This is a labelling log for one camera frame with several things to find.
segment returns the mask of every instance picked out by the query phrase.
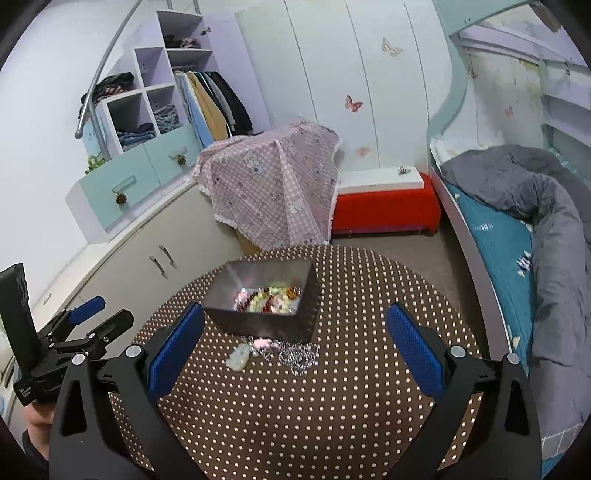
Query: drawer handle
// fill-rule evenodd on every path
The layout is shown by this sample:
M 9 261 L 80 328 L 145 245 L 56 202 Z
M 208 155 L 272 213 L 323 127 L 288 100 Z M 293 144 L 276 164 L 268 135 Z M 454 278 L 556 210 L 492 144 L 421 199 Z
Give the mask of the drawer handle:
M 187 147 L 179 148 L 177 151 L 171 153 L 168 157 L 174 160 L 178 165 L 184 166 L 187 164 Z
M 115 197 L 115 201 L 117 205 L 125 205 L 127 203 L 127 197 L 125 193 L 118 193 L 117 197 Z
M 123 193 L 126 189 L 128 189 L 132 185 L 135 185 L 136 183 L 138 183 L 138 179 L 135 178 L 135 175 L 131 175 L 131 176 L 127 177 L 125 180 L 120 181 L 113 188 L 111 188 L 111 191 L 115 195 L 118 195 L 120 193 Z

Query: gray duvet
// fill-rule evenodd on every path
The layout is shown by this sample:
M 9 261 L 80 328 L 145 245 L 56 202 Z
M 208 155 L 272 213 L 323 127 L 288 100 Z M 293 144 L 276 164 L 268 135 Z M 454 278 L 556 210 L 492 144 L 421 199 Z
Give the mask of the gray duvet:
M 543 458 L 553 457 L 591 411 L 591 192 L 552 154 L 514 145 L 465 152 L 441 173 L 476 200 L 534 219 L 530 384 Z

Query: pink butterfly sticker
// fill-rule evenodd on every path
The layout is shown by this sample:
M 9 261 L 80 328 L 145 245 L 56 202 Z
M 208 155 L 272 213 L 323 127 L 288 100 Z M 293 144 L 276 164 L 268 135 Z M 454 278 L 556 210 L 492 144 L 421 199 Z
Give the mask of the pink butterfly sticker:
M 361 158 L 367 157 L 371 153 L 371 148 L 361 147 L 357 150 L 357 156 Z
M 345 108 L 351 110 L 353 113 L 357 113 L 363 106 L 363 102 L 354 102 L 351 95 L 347 95 L 347 101 L 345 102 Z

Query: white wardrobe door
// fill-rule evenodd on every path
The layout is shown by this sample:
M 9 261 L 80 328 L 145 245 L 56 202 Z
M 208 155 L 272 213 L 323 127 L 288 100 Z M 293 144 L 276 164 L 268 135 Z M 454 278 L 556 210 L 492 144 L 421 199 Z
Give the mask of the white wardrobe door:
M 374 109 L 380 167 L 427 164 L 427 98 L 402 0 L 344 0 Z
M 282 0 L 236 14 L 272 125 L 317 121 L 296 36 Z
M 286 3 L 318 123 L 337 132 L 343 142 L 339 170 L 377 168 L 368 84 L 347 5 L 344 0 L 286 0 Z M 348 96 L 354 104 L 350 108 L 346 107 Z
M 433 0 L 413 0 L 405 2 L 405 6 L 423 64 L 429 118 L 433 118 L 449 93 L 452 60 Z

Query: metal tray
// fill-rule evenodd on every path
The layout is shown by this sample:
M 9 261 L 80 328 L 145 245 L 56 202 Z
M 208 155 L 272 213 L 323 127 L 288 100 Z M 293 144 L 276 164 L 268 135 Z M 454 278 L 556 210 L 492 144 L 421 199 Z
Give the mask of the metal tray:
M 237 312 L 236 296 L 242 288 L 299 287 L 301 300 L 290 314 Z M 209 287 L 202 306 L 209 317 L 230 335 L 253 336 L 309 343 L 316 327 L 320 286 L 309 260 L 238 260 L 228 262 Z

